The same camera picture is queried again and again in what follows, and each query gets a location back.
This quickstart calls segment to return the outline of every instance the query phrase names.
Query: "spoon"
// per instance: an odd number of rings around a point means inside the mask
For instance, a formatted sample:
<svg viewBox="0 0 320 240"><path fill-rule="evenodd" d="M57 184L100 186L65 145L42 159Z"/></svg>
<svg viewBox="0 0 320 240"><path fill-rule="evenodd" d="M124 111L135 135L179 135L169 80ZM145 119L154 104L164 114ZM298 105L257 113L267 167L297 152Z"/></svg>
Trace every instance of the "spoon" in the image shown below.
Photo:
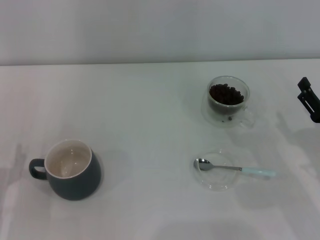
<svg viewBox="0 0 320 240"><path fill-rule="evenodd" d="M197 158L196 160L194 160L193 166L195 168L198 168L199 166L199 169L201 171L209 171L214 168L220 168L220 169L230 169L230 170L241 171L246 174L256 174L256 175L268 176L268 177L276 176L276 172L273 170L266 170L266 169L256 168L256 167L216 166L203 158Z"/></svg>

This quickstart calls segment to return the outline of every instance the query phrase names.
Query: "mug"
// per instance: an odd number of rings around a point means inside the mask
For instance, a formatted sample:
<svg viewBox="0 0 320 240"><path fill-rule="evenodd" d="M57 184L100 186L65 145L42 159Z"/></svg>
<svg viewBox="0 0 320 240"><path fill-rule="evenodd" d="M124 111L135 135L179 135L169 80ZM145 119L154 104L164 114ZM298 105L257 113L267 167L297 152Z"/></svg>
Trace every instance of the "mug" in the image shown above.
<svg viewBox="0 0 320 240"><path fill-rule="evenodd" d="M45 172L35 167L44 167ZM54 192L67 200L88 197L101 181L101 168L95 154L80 140L58 142L45 159L33 159L29 171L35 179L48 180Z"/></svg>
<svg viewBox="0 0 320 240"><path fill-rule="evenodd" d="M216 101L210 95L210 89L212 86L218 84L228 84L228 87L234 87L237 91L240 91L241 95L244 97L243 102L236 105L226 105ZM208 105L214 113L212 115L215 120L225 125L241 124L244 127L253 127L255 118L247 107L247 102L250 97L250 90L244 81L234 76L218 76L208 84L206 94Z"/></svg>

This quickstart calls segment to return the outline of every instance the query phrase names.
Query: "light blue spoon handle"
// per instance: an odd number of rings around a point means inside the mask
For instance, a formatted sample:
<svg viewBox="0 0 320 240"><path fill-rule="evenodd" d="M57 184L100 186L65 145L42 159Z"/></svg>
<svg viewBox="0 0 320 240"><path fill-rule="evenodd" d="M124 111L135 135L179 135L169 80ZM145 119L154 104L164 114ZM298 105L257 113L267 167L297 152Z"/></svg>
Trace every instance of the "light blue spoon handle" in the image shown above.
<svg viewBox="0 0 320 240"><path fill-rule="evenodd" d="M256 175L268 176L268 177L276 176L275 171L266 170L262 168L255 168L255 167L243 167L241 171L246 174L256 174Z"/></svg>

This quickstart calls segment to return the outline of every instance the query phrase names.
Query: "white wall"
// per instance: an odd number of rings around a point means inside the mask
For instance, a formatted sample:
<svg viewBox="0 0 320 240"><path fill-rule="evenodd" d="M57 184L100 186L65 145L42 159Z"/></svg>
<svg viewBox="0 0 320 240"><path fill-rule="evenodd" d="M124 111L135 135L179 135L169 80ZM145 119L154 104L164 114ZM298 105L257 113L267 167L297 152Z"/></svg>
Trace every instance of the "white wall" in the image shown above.
<svg viewBox="0 0 320 240"><path fill-rule="evenodd" d="M0 65L320 57L319 0L0 0Z"/></svg>

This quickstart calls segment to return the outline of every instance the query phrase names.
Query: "glass saucer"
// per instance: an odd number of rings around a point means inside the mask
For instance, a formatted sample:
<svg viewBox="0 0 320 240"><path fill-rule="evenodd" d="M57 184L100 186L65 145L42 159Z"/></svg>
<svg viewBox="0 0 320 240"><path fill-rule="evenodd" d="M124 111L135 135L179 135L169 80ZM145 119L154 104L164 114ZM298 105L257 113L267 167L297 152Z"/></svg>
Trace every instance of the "glass saucer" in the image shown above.
<svg viewBox="0 0 320 240"><path fill-rule="evenodd" d="M237 156L223 148L215 149L209 153L199 154L196 158L208 160L216 166L238 166ZM239 171L223 168L213 168L211 170L203 171L200 170L198 161L192 164L196 172L195 176L197 180L213 191L225 191L231 188L236 182L239 174Z"/></svg>

